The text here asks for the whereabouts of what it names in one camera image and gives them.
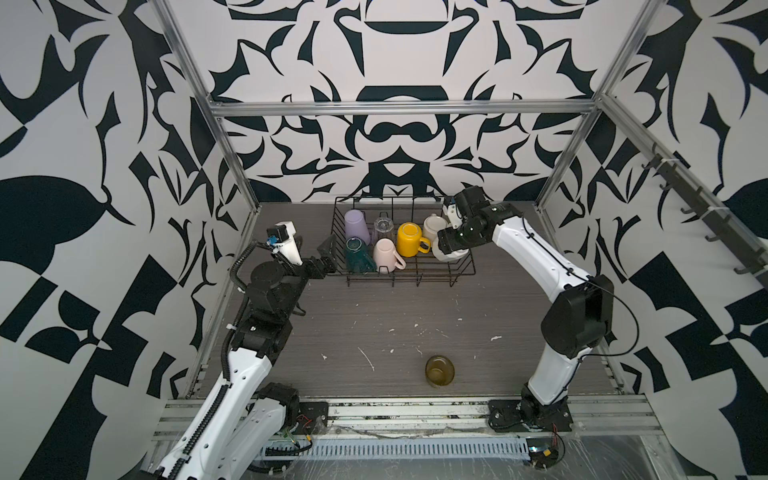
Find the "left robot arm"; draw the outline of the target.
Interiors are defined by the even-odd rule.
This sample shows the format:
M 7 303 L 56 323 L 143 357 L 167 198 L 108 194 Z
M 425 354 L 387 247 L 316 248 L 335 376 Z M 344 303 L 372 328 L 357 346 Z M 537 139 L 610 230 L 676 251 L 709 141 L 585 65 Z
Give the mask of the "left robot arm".
M 300 298 L 312 280 L 337 270 L 336 239 L 327 237 L 317 255 L 301 254 L 302 239 L 290 222 L 268 228 L 234 262 L 230 279 L 244 295 L 220 354 L 221 373 L 175 446 L 147 479 L 239 479 L 264 472 L 255 463 L 268 441 L 297 426 L 296 389 L 265 380 L 293 327 L 305 315 Z

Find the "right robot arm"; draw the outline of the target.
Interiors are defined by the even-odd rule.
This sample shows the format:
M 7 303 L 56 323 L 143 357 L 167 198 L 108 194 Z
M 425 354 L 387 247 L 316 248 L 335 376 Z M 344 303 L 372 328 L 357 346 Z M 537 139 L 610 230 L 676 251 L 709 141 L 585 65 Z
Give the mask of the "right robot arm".
M 444 200 L 443 213 L 449 226 L 437 233 L 437 245 L 444 254 L 492 243 L 522 266 L 551 302 L 541 323 L 545 347 L 523 387 L 519 411 L 529 425 L 553 415 L 564 406 L 583 360 L 612 330 L 612 282 L 568 261 L 520 209 L 491 202 L 477 186 Z

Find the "white mug red inside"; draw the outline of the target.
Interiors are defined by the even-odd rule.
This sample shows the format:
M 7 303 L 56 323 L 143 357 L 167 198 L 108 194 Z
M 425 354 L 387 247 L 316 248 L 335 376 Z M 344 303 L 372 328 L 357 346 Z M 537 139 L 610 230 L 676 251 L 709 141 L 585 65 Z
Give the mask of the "white mug red inside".
M 432 244 L 437 241 L 437 234 L 439 231 L 450 226 L 450 223 L 442 216 L 432 214 L 424 219 L 422 225 L 422 234 L 424 238 L 427 238 Z

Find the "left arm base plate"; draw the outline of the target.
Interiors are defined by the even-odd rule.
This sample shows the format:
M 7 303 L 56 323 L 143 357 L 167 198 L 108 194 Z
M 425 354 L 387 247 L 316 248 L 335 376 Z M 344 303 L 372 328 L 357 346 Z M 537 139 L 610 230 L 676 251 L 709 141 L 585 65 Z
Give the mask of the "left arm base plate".
M 301 401 L 287 408 L 284 429 L 293 434 L 312 435 L 326 429 L 328 418 L 328 402 Z

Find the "lavender plastic cup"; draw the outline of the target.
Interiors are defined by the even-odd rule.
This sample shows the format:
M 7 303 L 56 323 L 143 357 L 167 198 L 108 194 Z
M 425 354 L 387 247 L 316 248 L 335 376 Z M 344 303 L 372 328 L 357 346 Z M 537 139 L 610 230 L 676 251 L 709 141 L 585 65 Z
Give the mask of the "lavender plastic cup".
M 357 238 L 365 245 L 371 243 L 370 230 L 362 210 L 350 209 L 344 214 L 344 230 L 347 240 Z

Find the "dark green mug white inside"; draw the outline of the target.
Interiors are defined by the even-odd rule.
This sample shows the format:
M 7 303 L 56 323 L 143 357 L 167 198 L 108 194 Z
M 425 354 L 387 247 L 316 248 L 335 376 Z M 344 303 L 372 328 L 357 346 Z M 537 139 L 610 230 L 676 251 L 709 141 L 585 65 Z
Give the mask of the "dark green mug white inside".
M 377 271 L 377 266 L 368 252 L 368 245 L 359 237 L 350 237 L 345 242 L 346 269 L 350 274 L 365 274 Z

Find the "cream mug pink handle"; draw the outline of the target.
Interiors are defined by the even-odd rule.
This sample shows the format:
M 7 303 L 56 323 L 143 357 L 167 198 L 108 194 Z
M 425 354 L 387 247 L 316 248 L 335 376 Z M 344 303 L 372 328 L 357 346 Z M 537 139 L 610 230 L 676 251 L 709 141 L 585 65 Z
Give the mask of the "cream mug pink handle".
M 379 274 L 392 274 L 406 268 L 406 262 L 398 253 L 395 243 L 388 238 L 382 238 L 376 242 L 373 260 Z

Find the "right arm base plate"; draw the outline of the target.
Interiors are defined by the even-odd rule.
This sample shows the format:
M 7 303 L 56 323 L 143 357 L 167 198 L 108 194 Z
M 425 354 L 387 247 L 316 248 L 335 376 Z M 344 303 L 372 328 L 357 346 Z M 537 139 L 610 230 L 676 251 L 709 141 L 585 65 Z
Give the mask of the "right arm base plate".
M 488 409 L 488 425 L 498 433 L 572 430 L 573 417 L 565 400 L 542 406 L 529 399 L 496 399 L 488 402 Z

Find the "cream white mug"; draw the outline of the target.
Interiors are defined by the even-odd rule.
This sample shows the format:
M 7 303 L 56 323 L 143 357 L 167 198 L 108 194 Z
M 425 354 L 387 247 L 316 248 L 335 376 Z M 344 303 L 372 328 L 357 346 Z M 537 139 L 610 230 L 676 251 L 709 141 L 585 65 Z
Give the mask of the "cream white mug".
M 436 239 L 433 242 L 431 250 L 432 250 L 432 253 L 433 253 L 434 257 L 438 261 L 443 262 L 443 263 L 455 262 L 455 261 L 458 261 L 460 259 L 463 259 L 470 252 L 469 249 L 460 249 L 460 250 L 455 250 L 455 251 L 452 251 L 452 252 L 449 252 L 449 253 L 445 253 L 445 252 L 442 251 L 441 246 L 440 246 L 440 242 L 439 242 L 438 239 Z

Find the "yellow mug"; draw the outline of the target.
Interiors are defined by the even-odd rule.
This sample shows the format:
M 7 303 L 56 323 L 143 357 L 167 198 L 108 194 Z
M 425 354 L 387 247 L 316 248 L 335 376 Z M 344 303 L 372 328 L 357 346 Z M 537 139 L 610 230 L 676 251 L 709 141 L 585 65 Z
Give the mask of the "yellow mug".
M 413 222 L 406 222 L 397 230 L 396 248 L 403 258 L 412 258 L 431 251 L 431 241 L 423 235 L 422 228 Z

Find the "clear glass tumbler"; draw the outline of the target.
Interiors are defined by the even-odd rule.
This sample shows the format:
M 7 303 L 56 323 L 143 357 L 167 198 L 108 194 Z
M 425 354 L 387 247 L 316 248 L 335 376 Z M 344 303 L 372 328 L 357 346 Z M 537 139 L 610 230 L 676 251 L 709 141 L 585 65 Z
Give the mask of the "clear glass tumbler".
M 382 239 L 389 239 L 395 242 L 397 239 L 396 226 L 393 219 L 387 212 L 381 212 L 378 217 L 374 219 L 372 230 L 372 241 L 376 244 Z

